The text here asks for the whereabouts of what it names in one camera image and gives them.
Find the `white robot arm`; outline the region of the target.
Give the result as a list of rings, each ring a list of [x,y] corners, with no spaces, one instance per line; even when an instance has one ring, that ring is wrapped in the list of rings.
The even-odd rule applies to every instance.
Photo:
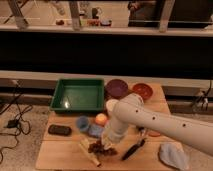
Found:
[[[213,156],[213,123],[155,112],[140,105],[142,98],[129,94],[113,106],[101,136],[105,149],[118,144],[130,124],[157,131],[198,151]]]

